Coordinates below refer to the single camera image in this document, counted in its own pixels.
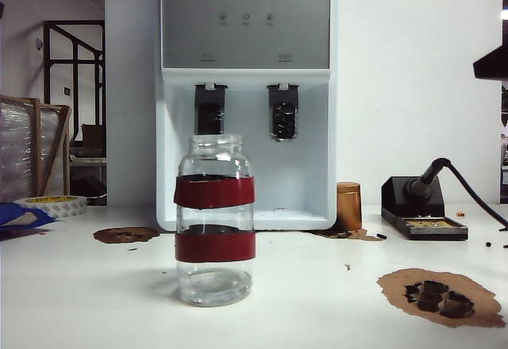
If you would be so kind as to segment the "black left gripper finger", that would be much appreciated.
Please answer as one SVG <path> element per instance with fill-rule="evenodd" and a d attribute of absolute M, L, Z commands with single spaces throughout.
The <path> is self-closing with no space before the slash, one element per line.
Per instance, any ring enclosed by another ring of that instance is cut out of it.
<path fill-rule="evenodd" d="M 473 63 L 477 79 L 506 81 L 508 77 L 508 47 L 501 45 Z"/>

